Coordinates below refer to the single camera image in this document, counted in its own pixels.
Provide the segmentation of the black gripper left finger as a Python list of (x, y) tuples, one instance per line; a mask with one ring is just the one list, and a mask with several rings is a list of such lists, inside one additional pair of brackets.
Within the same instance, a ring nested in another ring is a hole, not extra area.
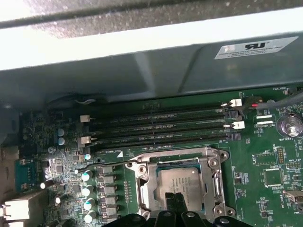
[(155, 218), (148, 220), (132, 214), (125, 221), (126, 227), (173, 227), (177, 219), (177, 195), (172, 192), (165, 193), (165, 207)]

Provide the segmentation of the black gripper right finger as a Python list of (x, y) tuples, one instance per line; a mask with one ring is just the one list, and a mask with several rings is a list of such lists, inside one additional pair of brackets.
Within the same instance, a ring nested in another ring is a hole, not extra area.
[(240, 227), (241, 222), (234, 218), (219, 217), (214, 221), (202, 219), (197, 213), (188, 211), (182, 193), (177, 193), (177, 217), (182, 222), (181, 227)]

